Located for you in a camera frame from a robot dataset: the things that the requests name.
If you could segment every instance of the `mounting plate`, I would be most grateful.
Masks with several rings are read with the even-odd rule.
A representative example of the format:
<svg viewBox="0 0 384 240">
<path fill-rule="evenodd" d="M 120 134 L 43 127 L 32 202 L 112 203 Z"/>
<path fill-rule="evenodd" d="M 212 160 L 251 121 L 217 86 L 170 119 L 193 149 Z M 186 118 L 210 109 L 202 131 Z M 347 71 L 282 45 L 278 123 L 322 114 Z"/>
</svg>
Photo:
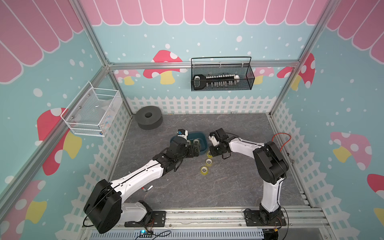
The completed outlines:
<svg viewBox="0 0 384 240">
<path fill-rule="evenodd" d="M 280 221 L 281 220 L 281 225 L 286 226 L 287 223 L 285 221 L 285 217 L 283 215 L 283 212 L 280 211 L 277 216 L 271 221 L 269 224 L 264 224 L 260 220 L 260 211 L 259 210 L 245 210 L 244 211 L 244 217 L 245 217 L 245 222 L 247 224 L 247 227 L 259 227 L 259 226 L 280 226 Z"/>
</svg>

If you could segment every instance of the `blue bowl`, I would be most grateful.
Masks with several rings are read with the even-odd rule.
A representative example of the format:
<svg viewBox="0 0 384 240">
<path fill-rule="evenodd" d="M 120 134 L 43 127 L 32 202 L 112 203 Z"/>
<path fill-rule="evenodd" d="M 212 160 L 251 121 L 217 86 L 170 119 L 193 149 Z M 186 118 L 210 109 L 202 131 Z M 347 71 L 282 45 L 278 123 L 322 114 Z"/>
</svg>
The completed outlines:
<svg viewBox="0 0 384 240">
<path fill-rule="evenodd" d="M 200 155 L 205 154 L 205 152 L 208 149 L 208 142 L 207 139 L 202 132 L 188 132 L 187 140 L 190 140 L 191 142 L 194 139 L 198 139 L 200 141 Z"/>
</svg>

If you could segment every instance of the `gray foam donut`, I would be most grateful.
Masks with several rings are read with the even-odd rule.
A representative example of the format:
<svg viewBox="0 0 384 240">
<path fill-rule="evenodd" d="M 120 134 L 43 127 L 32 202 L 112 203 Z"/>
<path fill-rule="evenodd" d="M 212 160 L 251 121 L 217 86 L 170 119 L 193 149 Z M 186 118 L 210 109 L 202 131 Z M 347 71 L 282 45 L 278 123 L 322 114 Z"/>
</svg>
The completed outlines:
<svg viewBox="0 0 384 240">
<path fill-rule="evenodd" d="M 139 127 L 144 130 L 152 130 L 161 125 L 163 115 L 160 108 L 156 106 L 146 106 L 137 111 L 135 120 Z"/>
</svg>

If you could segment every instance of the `black wire basket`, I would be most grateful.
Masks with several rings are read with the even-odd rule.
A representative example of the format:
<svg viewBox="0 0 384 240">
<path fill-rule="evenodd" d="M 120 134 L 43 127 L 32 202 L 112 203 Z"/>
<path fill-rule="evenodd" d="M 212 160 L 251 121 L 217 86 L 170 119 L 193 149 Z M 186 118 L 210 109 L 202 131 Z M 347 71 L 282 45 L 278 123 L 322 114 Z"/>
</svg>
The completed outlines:
<svg viewBox="0 0 384 240">
<path fill-rule="evenodd" d="M 219 61 L 219 58 L 231 58 L 231 61 Z M 191 58 L 191 90 L 251 90 L 255 76 L 250 63 L 251 57 L 240 56 Z"/>
</svg>

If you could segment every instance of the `white wire basket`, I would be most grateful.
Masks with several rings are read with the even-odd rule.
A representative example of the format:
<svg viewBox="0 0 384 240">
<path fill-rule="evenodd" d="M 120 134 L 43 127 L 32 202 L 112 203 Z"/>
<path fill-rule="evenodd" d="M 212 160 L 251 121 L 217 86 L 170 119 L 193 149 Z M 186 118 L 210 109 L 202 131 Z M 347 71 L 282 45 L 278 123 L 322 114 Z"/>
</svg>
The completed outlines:
<svg viewBox="0 0 384 240">
<path fill-rule="evenodd" d="M 121 95 L 118 90 L 94 88 L 90 82 L 88 84 L 91 88 L 64 118 L 76 97 L 63 111 L 61 118 L 73 134 L 104 137 L 120 109 Z"/>
</svg>

